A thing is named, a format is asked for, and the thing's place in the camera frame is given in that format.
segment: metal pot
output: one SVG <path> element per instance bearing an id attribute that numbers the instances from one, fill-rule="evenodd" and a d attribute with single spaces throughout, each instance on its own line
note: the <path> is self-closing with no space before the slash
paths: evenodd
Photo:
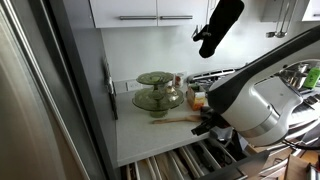
<path id="1" fill-rule="evenodd" d="M 306 73 L 292 70 L 283 70 L 280 72 L 280 76 L 297 89 L 300 89 L 302 87 L 304 81 L 307 78 Z"/>

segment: glass plate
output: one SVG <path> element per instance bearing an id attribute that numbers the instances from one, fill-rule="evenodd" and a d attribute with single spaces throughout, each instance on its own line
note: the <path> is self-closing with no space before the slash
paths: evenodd
<path id="1" fill-rule="evenodd" d="M 137 81 L 146 85 L 165 84 L 173 80 L 173 74 L 162 71 L 141 74 Z"/>
<path id="2" fill-rule="evenodd" d="M 147 88 L 137 91 L 132 103 L 147 111 L 166 111 L 179 106 L 183 100 L 183 93 L 178 89 L 174 93 L 165 93 Z"/>

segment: bottle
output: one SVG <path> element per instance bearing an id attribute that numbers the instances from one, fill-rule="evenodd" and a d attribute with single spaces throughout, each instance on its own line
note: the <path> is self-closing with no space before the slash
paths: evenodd
<path id="1" fill-rule="evenodd" d="M 175 87 L 176 88 L 181 88 L 183 86 L 183 74 L 178 73 L 175 75 Z"/>
<path id="2" fill-rule="evenodd" d="M 303 83 L 303 87 L 313 89 L 317 85 L 319 77 L 320 77 L 320 62 L 318 62 L 317 65 L 310 70 L 306 80 Z"/>

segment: cabinet handle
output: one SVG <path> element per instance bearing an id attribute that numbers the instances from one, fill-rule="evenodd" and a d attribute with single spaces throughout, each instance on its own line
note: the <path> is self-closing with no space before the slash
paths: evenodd
<path id="1" fill-rule="evenodd" d="M 160 16 L 160 20 L 188 20 L 188 19 L 193 19 L 192 15 L 186 15 L 186 16 Z"/>
<path id="2" fill-rule="evenodd" d="M 120 20 L 155 20 L 157 16 L 119 16 Z"/>

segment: green glass cake stand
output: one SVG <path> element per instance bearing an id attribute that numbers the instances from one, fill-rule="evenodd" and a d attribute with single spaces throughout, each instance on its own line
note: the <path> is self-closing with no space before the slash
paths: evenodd
<path id="1" fill-rule="evenodd" d="M 165 86 L 172 79 L 173 74 L 160 71 L 140 75 L 137 78 L 139 83 L 153 85 L 153 87 L 137 91 L 132 103 L 149 111 L 152 117 L 164 117 L 169 109 L 179 106 L 184 100 L 180 90 Z"/>

